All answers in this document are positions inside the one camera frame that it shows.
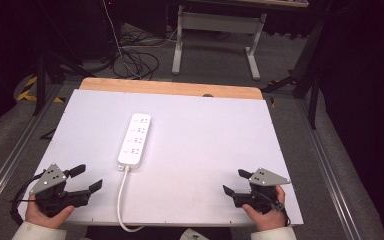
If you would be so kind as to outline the white metal desk frame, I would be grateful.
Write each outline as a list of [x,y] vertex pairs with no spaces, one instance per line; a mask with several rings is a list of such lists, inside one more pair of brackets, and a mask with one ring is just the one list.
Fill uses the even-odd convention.
[[252,78],[255,81],[261,79],[260,72],[255,59],[255,51],[258,46],[267,15],[262,13],[258,18],[247,18],[238,16],[213,15],[204,13],[190,13],[185,7],[178,8],[178,20],[176,28],[176,45],[172,64],[172,74],[180,73],[182,59],[182,35],[187,30],[218,31],[238,34],[252,34],[251,44],[244,48]]

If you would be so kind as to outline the aluminium floor rail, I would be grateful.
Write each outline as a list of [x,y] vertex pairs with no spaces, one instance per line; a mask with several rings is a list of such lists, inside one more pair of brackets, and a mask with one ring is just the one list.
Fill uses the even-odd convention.
[[316,130],[311,127],[311,124],[308,120],[308,110],[306,104],[303,100],[296,100],[296,106],[300,112],[301,117],[305,122],[307,132],[310,135],[311,142],[315,148],[317,155],[317,162],[324,178],[324,182],[329,191],[331,200],[341,222],[344,233],[347,237],[347,240],[361,240],[359,231],[357,230],[356,224],[346,202],[346,199],[343,195],[343,192],[340,189],[337,178],[332,170],[326,152],[322,146],[322,142],[319,138],[319,135]]
[[35,102],[21,101],[0,118],[0,195],[62,88],[61,84],[48,87],[45,105],[37,115]]

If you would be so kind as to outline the yellow black floor tape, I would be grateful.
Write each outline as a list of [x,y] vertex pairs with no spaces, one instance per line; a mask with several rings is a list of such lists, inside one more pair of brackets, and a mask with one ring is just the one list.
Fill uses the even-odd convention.
[[20,94],[16,97],[17,101],[31,101],[36,102],[38,100],[36,95],[31,95],[31,91],[33,89],[33,86],[37,82],[37,77],[32,76],[28,79],[28,81],[25,83],[23,89],[21,90]]

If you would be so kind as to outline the black metal stand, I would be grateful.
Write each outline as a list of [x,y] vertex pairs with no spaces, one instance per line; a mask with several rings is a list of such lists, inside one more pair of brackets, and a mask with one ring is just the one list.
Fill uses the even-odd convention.
[[316,108],[319,93],[319,72],[314,62],[314,54],[317,50],[318,41],[323,32],[325,25],[324,20],[319,20],[311,31],[307,42],[294,66],[290,75],[278,82],[272,82],[262,89],[263,93],[270,93],[274,90],[282,88],[287,84],[296,83],[292,91],[295,99],[303,99],[308,91],[310,94],[310,103],[307,118],[312,129],[316,129]]
[[71,69],[75,74],[87,77],[93,77],[93,74],[86,71],[74,61],[60,53],[51,50],[36,51],[36,107],[33,113],[38,116],[44,109],[46,103],[46,77],[49,77],[52,83],[62,84],[65,80],[62,65]]

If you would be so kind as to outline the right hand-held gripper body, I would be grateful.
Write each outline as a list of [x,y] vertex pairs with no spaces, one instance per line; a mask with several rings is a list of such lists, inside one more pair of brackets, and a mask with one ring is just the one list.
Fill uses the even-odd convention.
[[232,198],[237,208],[248,204],[256,211],[266,214],[272,209],[286,212],[284,205],[278,200],[276,187],[290,184],[291,181],[264,168],[259,168],[251,178],[247,179],[250,185],[248,193],[236,193]]

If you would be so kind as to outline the white cloth on lap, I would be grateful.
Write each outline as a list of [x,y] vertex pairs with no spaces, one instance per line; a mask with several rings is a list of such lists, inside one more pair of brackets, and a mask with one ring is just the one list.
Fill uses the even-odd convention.
[[201,233],[187,228],[180,236],[179,240],[209,240],[207,237],[202,235]]

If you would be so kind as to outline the white table cover board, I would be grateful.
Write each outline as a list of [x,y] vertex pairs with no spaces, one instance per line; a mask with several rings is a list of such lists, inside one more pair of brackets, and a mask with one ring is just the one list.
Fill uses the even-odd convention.
[[[151,116],[141,165],[118,169],[135,113]],[[76,90],[38,167],[85,164],[78,191],[103,180],[70,222],[82,225],[246,226],[223,185],[246,192],[238,169],[288,170],[263,100]]]

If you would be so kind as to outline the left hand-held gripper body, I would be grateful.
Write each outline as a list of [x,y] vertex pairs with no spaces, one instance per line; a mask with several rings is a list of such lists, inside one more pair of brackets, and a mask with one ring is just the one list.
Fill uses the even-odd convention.
[[36,197],[39,209],[48,217],[57,215],[67,206],[78,208],[88,204],[91,196],[88,190],[65,190],[68,178],[56,163],[52,163],[30,190],[29,194]]

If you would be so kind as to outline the white power strip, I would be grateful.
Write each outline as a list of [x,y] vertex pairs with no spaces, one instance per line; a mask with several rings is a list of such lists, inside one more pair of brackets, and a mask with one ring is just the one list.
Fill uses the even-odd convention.
[[150,125],[150,115],[144,113],[132,115],[118,155],[120,171],[140,167]]

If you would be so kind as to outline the person's right hand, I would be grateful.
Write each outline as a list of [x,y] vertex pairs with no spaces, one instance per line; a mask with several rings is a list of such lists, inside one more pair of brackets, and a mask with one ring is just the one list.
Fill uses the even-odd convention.
[[282,228],[286,224],[285,215],[281,211],[272,209],[270,212],[262,214],[248,204],[244,204],[242,209],[254,222],[258,231],[274,230]]

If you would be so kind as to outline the black curtain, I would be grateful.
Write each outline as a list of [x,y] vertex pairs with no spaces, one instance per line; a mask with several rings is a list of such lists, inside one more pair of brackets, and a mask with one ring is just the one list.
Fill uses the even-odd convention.
[[357,0],[320,44],[327,113],[384,228],[384,0]]

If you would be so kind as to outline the person's left hand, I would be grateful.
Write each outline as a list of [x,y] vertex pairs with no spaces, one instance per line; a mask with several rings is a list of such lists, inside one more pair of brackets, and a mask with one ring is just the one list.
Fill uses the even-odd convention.
[[50,229],[58,229],[74,212],[74,206],[67,206],[61,210],[57,215],[48,217],[41,212],[37,203],[36,197],[31,195],[28,199],[28,205],[25,213],[25,220],[29,223],[46,227]]

